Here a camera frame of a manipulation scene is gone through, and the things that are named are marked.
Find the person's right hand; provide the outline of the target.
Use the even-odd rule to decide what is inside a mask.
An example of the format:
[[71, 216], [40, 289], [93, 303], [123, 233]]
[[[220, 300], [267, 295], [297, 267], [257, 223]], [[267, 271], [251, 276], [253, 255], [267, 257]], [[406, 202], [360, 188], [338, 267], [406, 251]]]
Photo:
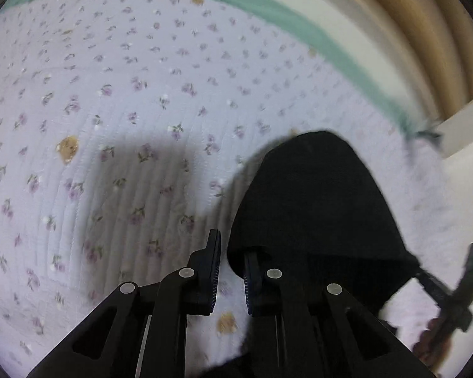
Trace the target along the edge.
[[437, 331], [443, 326], [444, 317], [431, 319], [425, 327], [425, 330], [419, 335], [419, 340], [413, 345], [412, 353], [428, 369], [440, 377], [440, 368], [443, 366], [452, 350], [452, 335], [447, 335], [437, 344], [432, 344]]

